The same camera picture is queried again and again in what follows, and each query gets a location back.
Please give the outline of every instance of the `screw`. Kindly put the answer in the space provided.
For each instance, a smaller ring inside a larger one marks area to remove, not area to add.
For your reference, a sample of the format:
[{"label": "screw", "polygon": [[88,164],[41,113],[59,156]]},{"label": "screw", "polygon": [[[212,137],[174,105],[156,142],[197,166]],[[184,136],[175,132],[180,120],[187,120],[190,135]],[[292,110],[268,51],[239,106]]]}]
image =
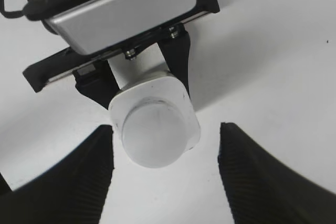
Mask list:
[{"label": "screw", "polygon": [[135,60],[137,58],[135,54],[136,54],[135,50],[131,49],[125,52],[125,57],[128,60]]},{"label": "screw", "polygon": [[171,27],[171,28],[169,28],[169,31],[172,32],[172,33],[170,34],[170,37],[172,37],[172,39],[175,39],[175,38],[179,35],[179,31],[176,30],[175,27]]}]

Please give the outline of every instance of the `black cable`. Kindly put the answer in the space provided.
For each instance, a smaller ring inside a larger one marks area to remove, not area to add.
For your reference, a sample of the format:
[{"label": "black cable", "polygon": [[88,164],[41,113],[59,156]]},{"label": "black cable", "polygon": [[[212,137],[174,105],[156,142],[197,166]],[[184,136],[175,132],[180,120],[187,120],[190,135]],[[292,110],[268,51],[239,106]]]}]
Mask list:
[{"label": "black cable", "polygon": [[16,10],[13,12],[7,12],[5,10],[5,0],[0,0],[0,13],[5,17],[5,18],[20,18],[23,16],[23,13],[21,10]]}]

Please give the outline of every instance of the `white plastic cap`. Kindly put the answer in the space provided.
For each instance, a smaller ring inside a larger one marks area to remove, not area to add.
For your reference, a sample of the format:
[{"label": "white plastic cap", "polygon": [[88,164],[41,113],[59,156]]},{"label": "white plastic cap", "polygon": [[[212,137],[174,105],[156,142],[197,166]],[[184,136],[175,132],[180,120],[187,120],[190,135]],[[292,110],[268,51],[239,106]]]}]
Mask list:
[{"label": "white plastic cap", "polygon": [[140,104],[130,111],[122,128],[126,153],[148,168],[174,163],[184,153],[187,141],[182,114],[164,101]]}]

